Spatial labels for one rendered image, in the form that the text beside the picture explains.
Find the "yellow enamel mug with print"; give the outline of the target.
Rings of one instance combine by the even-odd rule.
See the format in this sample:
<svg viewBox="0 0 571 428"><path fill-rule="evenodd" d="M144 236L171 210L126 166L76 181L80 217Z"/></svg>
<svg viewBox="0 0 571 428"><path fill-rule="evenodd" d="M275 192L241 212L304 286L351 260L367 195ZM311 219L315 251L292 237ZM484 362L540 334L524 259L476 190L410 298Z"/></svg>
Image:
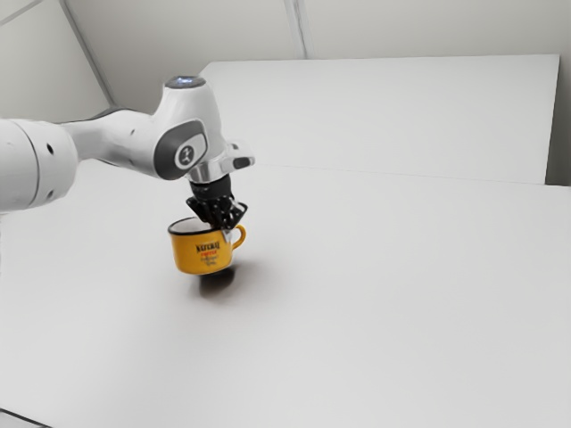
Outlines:
<svg viewBox="0 0 571 428"><path fill-rule="evenodd" d="M246 238L246 229L215 228L197 217L180 219L168 227L173 258L179 271L196 276L228 268L234 251Z"/></svg>

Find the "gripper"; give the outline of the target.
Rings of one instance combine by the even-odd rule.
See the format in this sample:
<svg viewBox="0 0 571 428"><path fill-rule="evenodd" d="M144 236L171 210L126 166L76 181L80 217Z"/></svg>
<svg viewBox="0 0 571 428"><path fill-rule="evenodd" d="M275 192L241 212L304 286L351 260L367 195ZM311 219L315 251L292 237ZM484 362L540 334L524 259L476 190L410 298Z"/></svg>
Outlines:
<svg viewBox="0 0 571 428"><path fill-rule="evenodd" d="M229 243L233 229L249 209L247 204L233 199L230 175L210 183L191 182L190 188L192 196L186 200L188 208L203 223L214 225L219 229L224 240ZM216 201L213 211L209 205L210 201Z"/></svg>

